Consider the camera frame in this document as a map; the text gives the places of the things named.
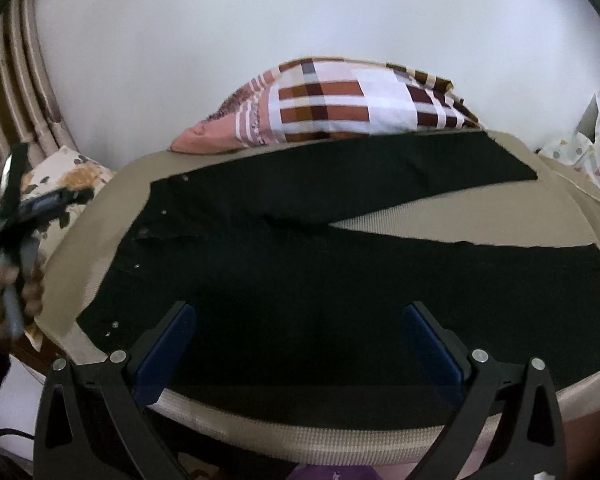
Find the plaid pillow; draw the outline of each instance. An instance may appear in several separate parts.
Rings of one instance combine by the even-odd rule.
[[[391,63],[342,57],[291,61],[257,76],[173,141],[181,153],[440,128],[478,119],[451,81]]]

